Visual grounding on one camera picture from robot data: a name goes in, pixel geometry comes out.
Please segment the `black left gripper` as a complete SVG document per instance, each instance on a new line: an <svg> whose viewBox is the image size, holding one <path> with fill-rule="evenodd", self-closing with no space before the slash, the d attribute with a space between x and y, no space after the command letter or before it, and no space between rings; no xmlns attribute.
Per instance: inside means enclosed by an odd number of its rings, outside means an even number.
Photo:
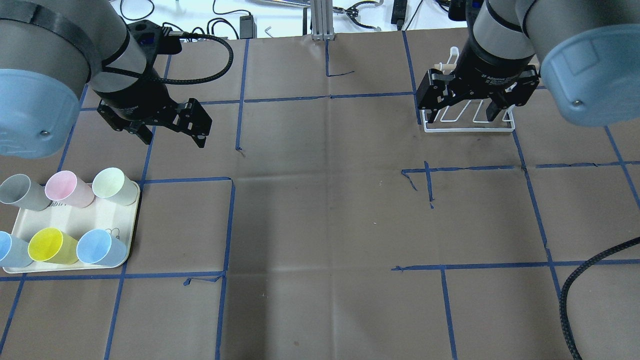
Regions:
<svg viewBox="0 0 640 360"><path fill-rule="evenodd" d="M148 146L154 136L150 126L162 126L186 134L198 148L205 148L213 120L196 98L177 102L165 84L148 80L97 95L97 112L116 132L128 132Z"/></svg>

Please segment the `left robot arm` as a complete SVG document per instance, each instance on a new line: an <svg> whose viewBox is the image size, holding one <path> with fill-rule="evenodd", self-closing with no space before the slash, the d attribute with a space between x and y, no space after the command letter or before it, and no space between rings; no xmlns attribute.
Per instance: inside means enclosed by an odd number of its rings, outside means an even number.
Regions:
<svg viewBox="0 0 640 360"><path fill-rule="evenodd" d="M78 120L86 86L97 112L115 132L148 145L151 126L191 137L203 148L212 119L194 98L173 100L168 85L202 79L158 75L158 55L181 52L181 41L203 34L148 20L126 23L106 0L3 0L1 2L1 155L45 158L65 145Z"/></svg>

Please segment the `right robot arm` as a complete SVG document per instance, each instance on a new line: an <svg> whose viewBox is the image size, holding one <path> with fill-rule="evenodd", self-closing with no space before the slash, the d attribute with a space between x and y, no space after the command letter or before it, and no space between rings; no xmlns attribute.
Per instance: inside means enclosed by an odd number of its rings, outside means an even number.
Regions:
<svg viewBox="0 0 640 360"><path fill-rule="evenodd" d="M475 100L490 100L491 123L525 105L539 84L573 125L639 118L637 0L452 0L448 17L467 23L468 38L450 73L423 76L423 125Z"/></svg>

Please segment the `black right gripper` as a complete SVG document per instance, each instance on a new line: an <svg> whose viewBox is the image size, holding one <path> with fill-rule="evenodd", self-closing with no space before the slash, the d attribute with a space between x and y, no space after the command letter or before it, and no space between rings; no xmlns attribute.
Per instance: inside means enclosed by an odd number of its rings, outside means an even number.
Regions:
<svg viewBox="0 0 640 360"><path fill-rule="evenodd" d="M439 110L466 100L486 100L487 121L493 122L510 106L523 106L540 84L530 58L503 59L475 45L465 45L455 68L445 73L431 68L417 89L417 107L433 124Z"/></svg>

